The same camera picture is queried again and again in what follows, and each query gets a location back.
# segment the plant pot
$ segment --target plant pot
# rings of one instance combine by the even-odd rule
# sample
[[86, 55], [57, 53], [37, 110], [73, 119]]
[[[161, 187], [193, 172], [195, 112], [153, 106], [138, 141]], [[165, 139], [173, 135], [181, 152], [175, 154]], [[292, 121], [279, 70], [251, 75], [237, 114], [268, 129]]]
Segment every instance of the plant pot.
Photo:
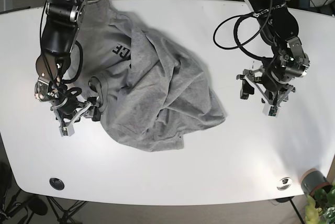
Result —
[[328, 193], [332, 188], [324, 175], [316, 169], [307, 171], [301, 177], [300, 184], [304, 193], [311, 197], [314, 197], [314, 193], [318, 189], [323, 188]]

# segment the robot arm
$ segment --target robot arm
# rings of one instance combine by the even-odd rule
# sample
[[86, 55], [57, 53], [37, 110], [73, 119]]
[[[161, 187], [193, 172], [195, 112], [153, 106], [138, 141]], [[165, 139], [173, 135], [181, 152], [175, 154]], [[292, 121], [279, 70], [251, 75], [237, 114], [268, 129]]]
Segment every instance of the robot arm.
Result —
[[296, 77], [303, 77], [309, 68], [309, 59], [304, 53], [302, 43], [298, 37], [299, 27], [296, 19], [289, 13], [285, 0], [244, 0], [252, 13], [238, 19], [234, 28], [234, 38], [238, 46], [241, 46], [237, 38], [237, 30], [240, 23], [248, 17], [257, 19], [260, 26], [263, 41], [271, 46], [273, 57], [265, 58], [248, 52], [243, 46], [239, 47], [248, 56], [262, 61], [258, 70], [244, 70], [237, 79], [243, 80], [241, 99], [248, 99], [254, 94], [256, 88], [262, 95], [265, 103], [264, 113], [268, 116], [276, 116], [280, 103], [288, 100], [288, 94], [295, 92], [295, 88], [289, 85], [289, 81]]
[[[86, 2], [87, 0], [46, 0], [43, 9], [47, 20], [40, 38], [41, 55], [36, 61], [39, 78], [35, 86], [35, 97], [41, 102], [51, 103], [51, 110], [60, 122], [62, 136], [74, 133], [73, 124], [81, 116], [92, 118], [93, 121], [100, 120], [96, 98], [79, 102], [77, 97], [81, 94], [81, 89], [67, 86], [77, 80], [83, 64], [83, 49], [76, 38]], [[78, 72], [74, 78], [64, 80], [75, 45], [80, 51]]]

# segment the white table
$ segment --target white table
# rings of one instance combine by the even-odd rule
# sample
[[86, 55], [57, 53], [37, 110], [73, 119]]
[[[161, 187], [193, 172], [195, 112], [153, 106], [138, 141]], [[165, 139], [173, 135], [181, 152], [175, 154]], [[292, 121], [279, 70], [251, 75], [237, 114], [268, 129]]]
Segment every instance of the white table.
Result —
[[[114, 0], [135, 21], [160, 30], [192, 51], [207, 69], [228, 118], [220, 126], [188, 134], [185, 148], [147, 153], [118, 144], [100, 123], [84, 119], [75, 135], [61, 138], [49, 103], [34, 98], [35, 60], [42, 9], [0, 16], [0, 131], [18, 185], [41, 195], [136, 205], [205, 205], [300, 195], [299, 177], [317, 167], [327, 174], [335, 153], [335, 19], [291, 10], [311, 60], [308, 74], [292, 82], [279, 117], [262, 114], [260, 94], [240, 100], [236, 75], [253, 66], [240, 50], [212, 42], [224, 19], [248, 13], [244, 3], [211, 0]], [[233, 22], [218, 33], [232, 46]], [[258, 29], [241, 26], [241, 41]], [[271, 56], [258, 37], [247, 49]], [[65, 189], [56, 191], [57, 177]], [[292, 186], [279, 191], [284, 177]]]

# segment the floor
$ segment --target floor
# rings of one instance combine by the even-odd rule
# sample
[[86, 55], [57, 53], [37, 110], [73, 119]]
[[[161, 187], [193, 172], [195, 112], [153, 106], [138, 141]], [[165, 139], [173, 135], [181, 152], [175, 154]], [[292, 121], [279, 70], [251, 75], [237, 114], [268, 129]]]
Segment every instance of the floor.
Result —
[[[44, 0], [13, 0], [14, 8], [18, 7], [38, 7], [42, 6]], [[6, 153], [0, 140], [0, 161], [8, 162]], [[10, 198], [18, 190], [18, 186], [13, 184], [8, 197]], [[29, 194], [22, 193], [20, 200], [24, 200]], [[60, 204], [66, 208], [73, 203], [71, 200], [59, 199]], [[298, 196], [293, 199], [298, 210], [304, 214], [306, 198]], [[17, 223], [24, 215], [24, 211], [17, 214], [7, 224]], [[278, 204], [270, 200], [257, 201], [252, 203], [225, 204], [212, 206], [185, 206], [185, 207], [161, 207], [161, 206], [133, 206], [116, 205], [102, 203], [88, 203], [74, 217], [82, 223], [155, 223], [155, 224], [224, 224], [224, 223], [271, 223], [271, 224], [298, 224], [300, 223], [290, 203]], [[46, 216], [35, 216], [33, 224], [57, 223], [51, 209]]]

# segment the potted plant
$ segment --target potted plant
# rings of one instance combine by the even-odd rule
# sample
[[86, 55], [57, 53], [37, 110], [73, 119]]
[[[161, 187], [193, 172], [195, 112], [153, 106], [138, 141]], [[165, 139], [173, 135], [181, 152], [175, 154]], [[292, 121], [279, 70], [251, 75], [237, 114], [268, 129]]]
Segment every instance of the potted plant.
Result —
[[335, 186], [320, 171], [312, 169], [301, 179], [301, 188], [307, 195], [306, 224], [335, 223]]

